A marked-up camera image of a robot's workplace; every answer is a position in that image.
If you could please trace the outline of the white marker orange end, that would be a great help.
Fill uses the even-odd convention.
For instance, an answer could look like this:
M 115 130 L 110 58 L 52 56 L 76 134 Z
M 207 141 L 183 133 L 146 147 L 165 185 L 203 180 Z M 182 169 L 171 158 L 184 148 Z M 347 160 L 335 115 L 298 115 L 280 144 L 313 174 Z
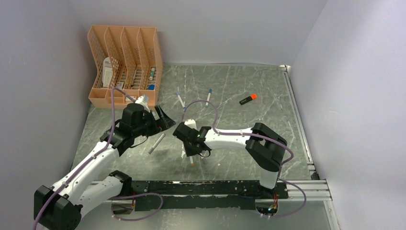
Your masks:
M 190 164 L 191 164 L 191 166 L 194 166 L 193 156 L 190 156 L 189 159 L 190 159 Z

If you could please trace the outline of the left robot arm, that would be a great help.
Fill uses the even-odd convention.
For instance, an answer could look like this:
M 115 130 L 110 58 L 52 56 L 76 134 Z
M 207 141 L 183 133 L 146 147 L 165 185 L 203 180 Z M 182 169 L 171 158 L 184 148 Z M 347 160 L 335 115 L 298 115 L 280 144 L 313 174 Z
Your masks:
M 150 137 L 176 123 L 160 108 L 156 119 L 144 103 L 130 103 L 120 119 L 104 132 L 93 150 L 72 171 L 51 187 L 40 186 L 34 193 L 34 224 L 49 230 L 74 230 L 81 219 L 111 197 L 127 199 L 133 191 L 132 178 L 121 171 L 110 173 L 101 183 L 90 186 L 104 167 L 134 147 L 139 136 Z

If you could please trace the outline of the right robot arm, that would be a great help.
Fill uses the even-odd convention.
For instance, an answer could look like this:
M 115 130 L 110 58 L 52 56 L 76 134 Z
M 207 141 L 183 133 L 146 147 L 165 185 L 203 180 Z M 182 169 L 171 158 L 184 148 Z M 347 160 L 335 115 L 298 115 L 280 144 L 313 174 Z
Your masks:
M 271 198 L 277 191 L 276 183 L 282 168 L 287 142 L 263 123 L 240 130 L 215 129 L 203 126 L 200 130 L 180 123 L 173 136 L 182 141 L 187 156 L 211 154 L 217 149 L 244 149 L 261 168 L 258 191 L 263 198 Z

